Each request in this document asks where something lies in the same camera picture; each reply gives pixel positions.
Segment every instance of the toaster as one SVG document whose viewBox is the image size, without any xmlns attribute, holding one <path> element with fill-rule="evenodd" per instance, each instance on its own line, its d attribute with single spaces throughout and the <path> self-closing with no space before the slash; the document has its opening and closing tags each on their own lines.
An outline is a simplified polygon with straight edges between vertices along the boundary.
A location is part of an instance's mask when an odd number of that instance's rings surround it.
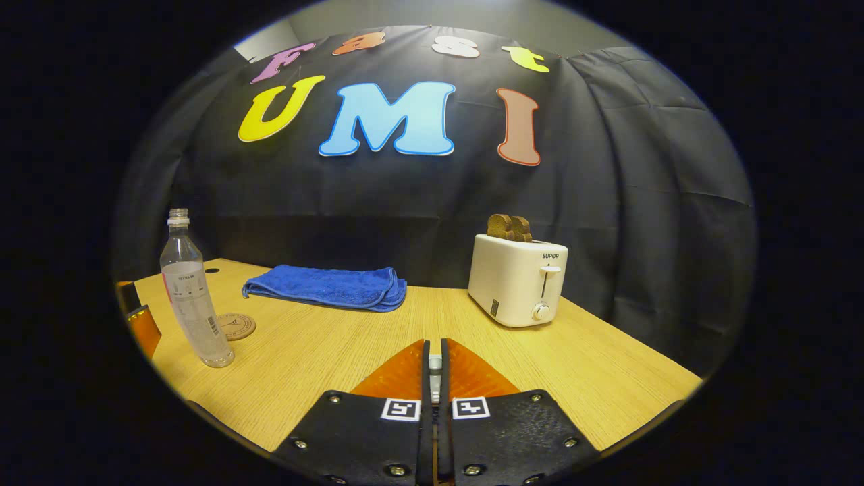
<svg viewBox="0 0 864 486">
<path fill-rule="evenodd" d="M 468 294 L 504 326 L 547 323 L 558 310 L 566 267 L 566 246 L 478 234 L 474 237 Z"/>
</svg>

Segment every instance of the letter m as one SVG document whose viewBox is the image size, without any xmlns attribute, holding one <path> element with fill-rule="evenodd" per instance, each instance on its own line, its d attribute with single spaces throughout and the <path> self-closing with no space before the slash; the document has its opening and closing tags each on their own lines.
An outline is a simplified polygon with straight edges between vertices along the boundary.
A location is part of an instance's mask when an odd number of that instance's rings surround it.
<svg viewBox="0 0 864 486">
<path fill-rule="evenodd" d="M 338 91 L 342 97 L 342 107 L 336 116 L 333 132 L 318 148 L 318 153 L 331 157 L 356 152 L 360 147 L 359 140 L 354 138 L 354 127 L 358 121 L 369 148 L 377 152 L 405 120 L 404 133 L 393 142 L 396 151 L 446 156 L 453 152 L 453 142 L 447 138 L 444 112 L 447 96 L 454 91 L 456 88 L 453 85 L 424 81 L 408 88 L 391 105 L 377 84 L 345 86 Z"/>
</svg>

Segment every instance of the yellow letter u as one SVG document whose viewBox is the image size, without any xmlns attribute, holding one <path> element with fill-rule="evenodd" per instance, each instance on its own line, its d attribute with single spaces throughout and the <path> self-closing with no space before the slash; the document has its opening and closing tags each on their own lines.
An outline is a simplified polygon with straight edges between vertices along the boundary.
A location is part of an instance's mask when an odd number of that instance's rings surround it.
<svg viewBox="0 0 864 486">
<path fill-rule="evenodd" d="M 243 118 L 243 123 L 240 124 L 240 130 L 237 133 L 240 140 L 256 142 L 285 128 L 303 108 L 303 103 L 306 102 L 312 88 L 322 81 L 324 81 L 324 76 L 319 75 L 304 78 L 294 83 L 292 86 L 294 94 L 291 95 L 285 109 L 279 113 L 278 117 L 267 122 L 264 121 L 264 112 L 270 107 L 270 103 L 273 102 L 276 95 L 285 91 L 285 86 L 276 86 L 261 92 L 252 100 L 252 108 L 249 109 L 246 118 Z"/>
</svg>

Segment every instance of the black curtain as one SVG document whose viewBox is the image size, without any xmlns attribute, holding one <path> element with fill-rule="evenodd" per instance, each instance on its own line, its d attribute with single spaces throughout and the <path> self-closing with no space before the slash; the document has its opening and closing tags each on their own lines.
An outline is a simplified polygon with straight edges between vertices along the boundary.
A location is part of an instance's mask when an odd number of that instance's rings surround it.
<svg viewBox="0 0 864 486">
<path fill-rule="evenodd" d="M 333 56 L 355 35 L 385 43 Z M 439 35 L 480 57 L 436 53 Z M 563 296 L 697 374 L 740 325 L 756 252 L 753 201 L 734 147 L 674 74 L 635 48 L 559 57 L 533 46 L 548 73 L 511 61 L 515 40 L 427 26 L 366 29 L 316 41 L 254 85 L 270 58 L 208 66 L 157 115 L 133 157 L 118 208 L 117 278 L 157 273 L 170 206 L 187 207 L 206 258 L 273 266 L 393 266 L 409 285 L 467 287 L 473 237 L 492 213 L 521 215 L 538 240 L 569 248 Z M 290 125 L 238 139 L 258 93 L 315 86 Z M 397 153 L 392 142 L 322 157 L 343 86 L 377 83 L 392 103 L 419 81 L 456 90 L 445 157 Z M 534 99 L 538 166 L 497 153 L 509 88 Z"/>
</svg>

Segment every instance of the wooden table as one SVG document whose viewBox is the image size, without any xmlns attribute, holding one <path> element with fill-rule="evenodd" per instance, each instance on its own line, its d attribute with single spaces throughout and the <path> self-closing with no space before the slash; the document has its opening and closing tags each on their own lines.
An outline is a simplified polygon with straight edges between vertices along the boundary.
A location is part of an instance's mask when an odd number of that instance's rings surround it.
<svg viewBox="0 0 864 486">
<path fill-rule="evenodd" d="M 240 288 L 269 269 L 227 259 L 205 263 L 218 314 L 255 319 L 251 336 L 232 341 L 234 363 L 210 368 L 195 356 L 171 310 L 160 275 L 138 280 L 162 339 L 153 364 L 186 399 L 268 451 L 273 451 L 329 390 L 350 391 L 417 339 L 464 344 L 520 390 L 551 393 L 597 449 L 644 425 L 700 379 L 624 332 L 562 298 L 552 323 L 508 329 L 495 323 L 465 289 L 409 285 L 392 312 L 338 310 L 268 297 L 244 299 Z"/>
</svg>

